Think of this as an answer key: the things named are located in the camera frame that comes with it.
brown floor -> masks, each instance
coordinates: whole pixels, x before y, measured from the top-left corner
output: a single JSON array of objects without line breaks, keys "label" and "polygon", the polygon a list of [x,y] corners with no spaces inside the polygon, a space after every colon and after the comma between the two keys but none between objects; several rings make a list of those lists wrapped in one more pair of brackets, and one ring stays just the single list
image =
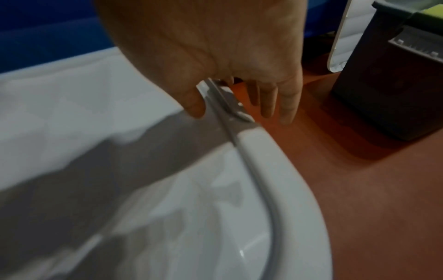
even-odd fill
[{"label": "brown floor", "polygon": [[290,126],[261,118],[244,84],[232,89],[314,192],[334,279],[443,279],[443,130],[414,143],[380,133],[329,94],[338,76],[326,58],[304,63]]}]

